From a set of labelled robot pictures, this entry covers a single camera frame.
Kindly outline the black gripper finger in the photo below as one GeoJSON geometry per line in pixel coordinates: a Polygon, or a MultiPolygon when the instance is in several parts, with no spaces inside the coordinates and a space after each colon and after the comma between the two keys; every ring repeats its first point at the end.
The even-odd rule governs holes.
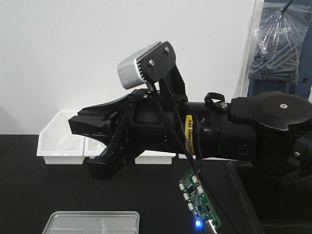
{"type": "Polygon", "coordinates": [[[133,95],[125,95],[108,103],[83,108],[69,119],[72,134],[111,141],[121,124],[128,101],[132,99],[133,95]]]}
{"type": "Polygon", "coordinates": [[[110,180],[130,160],[143,153],[144,150],[130,139],[128,124],[132,111],[133,105],[129,104],[106,149],[87,161],[92,178],[110,180]]]}

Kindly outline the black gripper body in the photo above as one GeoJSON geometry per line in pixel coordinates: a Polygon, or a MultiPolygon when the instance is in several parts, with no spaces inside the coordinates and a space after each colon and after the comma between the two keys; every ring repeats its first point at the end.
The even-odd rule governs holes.
{"type": "Polygon", "coordinates": [[[172,122],[164,114],[157,99],[158,94],[147,89],[135,89],[128,94],[133,95],[133,99],[128,101],[133,105],[128,124],[130,139],[144,151],[189,155],[185,146],[181,117],[178,114],[180,105],[184,102],[175,101],[177,120],[172,122]]]}

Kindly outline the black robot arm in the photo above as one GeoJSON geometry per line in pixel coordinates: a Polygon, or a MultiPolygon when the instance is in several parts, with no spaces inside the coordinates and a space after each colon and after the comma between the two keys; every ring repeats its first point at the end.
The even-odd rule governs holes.
{"type": "Polygon", "coordinates": [[[189,102],[172,91],[146,89],[83,108],[71,132],[97,140],[104,151],[89,161],[94,178],[109,180],[145,151],[184,154],[203,176],[210,157],[251,163],[299,190],[312,185],[312,105],[292,94],[266,92],[230,103],[218,93],[189,102]]]}

